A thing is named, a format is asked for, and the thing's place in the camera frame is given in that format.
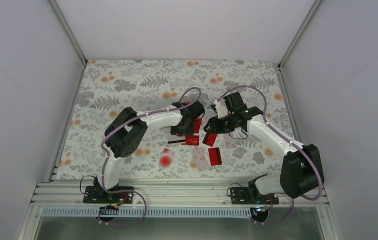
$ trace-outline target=red circle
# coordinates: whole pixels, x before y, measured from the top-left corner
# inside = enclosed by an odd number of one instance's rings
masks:
[[[161,159],[159,159],[159,164],[163,167],[168,167],[171,165],[171,158],[169,156],[162,156]]]

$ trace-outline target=floral pattern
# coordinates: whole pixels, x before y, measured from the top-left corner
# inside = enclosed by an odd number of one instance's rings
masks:
[[[72,121],[62,153],[57,178],[80,179],[100,173],[105,152],[100,148],[105,129],[125,107],[150,111],[177,102],[189,87],[202,88],[205,107],[201,131],[215,115],[209,105],[227,89],[251,85],[267,97],[267,117],[288,135],[293,131],[273,64],[246,60],[90,60],[77,94]],[[251,89],[240,89],[248,106],[262,108],[263,100]],[[184,101],[192,100],[189,92]],[[261,140],[248,135],[236,140],[237,148],[226,149],[219,135],[214,147],[221,151],[223,165],[199,172],[191,165],[193,146],[167,144],[169,127],[148,129],[138,149],[123,160],[122,178],[213,178],[258,176],[279,172],[278,159]],[[239,132],[235,137],[243,137]],[[172,164],[161,167],[159,158],[164,148],[175,151]]]

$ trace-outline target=black cable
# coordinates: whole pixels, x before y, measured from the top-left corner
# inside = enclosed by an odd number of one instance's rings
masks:
[[[196,119],[196,120],[195,120],[195,122],[197,122],[197,121],[201,121],[201,120],[202,120],[202,118],[203,118],[203,116],[205,116],[205,112],[203,112],[203,115],[202,115],[202,117],[201,117],[200,119]]]
[[[230,187],[231,187],[233,184],[239,185],[241,188],[243,188],[242,185],[240,185],[240,184],[238,184],[238,183],[235,183],[235,182],[232,183],[232,184],[230,184],[229,187],[228,187],[227,190],[226,190],[226,194],[227,194],[229,197],[231,197],[231,195],[228,194],[228,190],[230,189]]]
[[[83,182],[83,179],[85,178],[85,177],[92,177],[92,178],[96,178],[95,176],[92,176],[92,175],[86,175],[86,176],[84,176],[84,177],[82,177],[81,178],[81,180],[80,180],[80,192],[82,193],[82,194],[84,194],[84,195],[86,195],[83,191],[81,191],[81,183]]]
[[[248,133],[246,133],[243,129],[242,129],[242,133],[245,134],[246,137],[244,137],[244,138],[239,138],[239,137],[233,137],[232,135],[230,135],[230,133],[228,133],[228,134],[229,134],[229,136],[230,136],[231,138],[233,138],[233,139],[238,139],[238,140],[245,140],[245,139],[247,139],[247,138],[248,138]]]

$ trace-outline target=glass panel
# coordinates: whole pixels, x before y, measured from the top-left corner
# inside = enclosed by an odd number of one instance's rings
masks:
[[[274,208],[268,222],[281,219],[287,208]],[[131,223],[135,218],[116,218]],[[133,227],[99,224],[94,217],[43,217],[38,240],[320,240],[324,239],[316,208],[297,207],[278,225],[259,226],[237,218],[146,218]]]

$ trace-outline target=white wall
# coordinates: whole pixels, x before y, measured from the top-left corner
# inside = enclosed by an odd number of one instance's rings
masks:
[[[280,62],[314,0],[57,0],[88,59]]]
[[[378,239],[378,1],[324,1],[284,69],[343,239]]]
[[[0,239],[51,167],[82,69],[47,0],[0,1]]]

